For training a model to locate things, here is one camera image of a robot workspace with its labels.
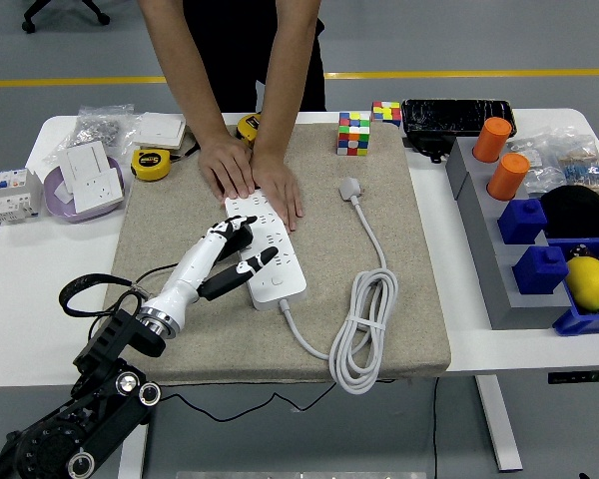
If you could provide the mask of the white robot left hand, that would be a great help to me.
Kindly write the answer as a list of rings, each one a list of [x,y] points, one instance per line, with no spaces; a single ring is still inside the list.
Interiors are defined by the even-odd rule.
[[[214,300],[263,269],[278,254],[275,246],[209,276],[219,260],[251,244],[250,224],[256,219],[235,216],[210,227],[177,264],[160,294],[141,307],[137,315],[140,322],[163,338],[173,338],[184,328],[189,305],[200,298]]]

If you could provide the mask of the person's right hand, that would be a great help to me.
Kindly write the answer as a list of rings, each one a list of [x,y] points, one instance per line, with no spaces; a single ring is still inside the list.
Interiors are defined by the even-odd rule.
[[[218,201],[247,198],[255,190],[252,151],[241,140],[223,133],[204,137],[199,144],[198,166]]]

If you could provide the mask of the person's left hand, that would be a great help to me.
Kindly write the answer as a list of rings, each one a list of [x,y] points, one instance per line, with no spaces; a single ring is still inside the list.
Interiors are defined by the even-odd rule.
[[[251,169],[256,186],[263,191],[287,231],[294,232],[303,217],[303,204],[297,177],[285,164],[284,157],[255,149]]]

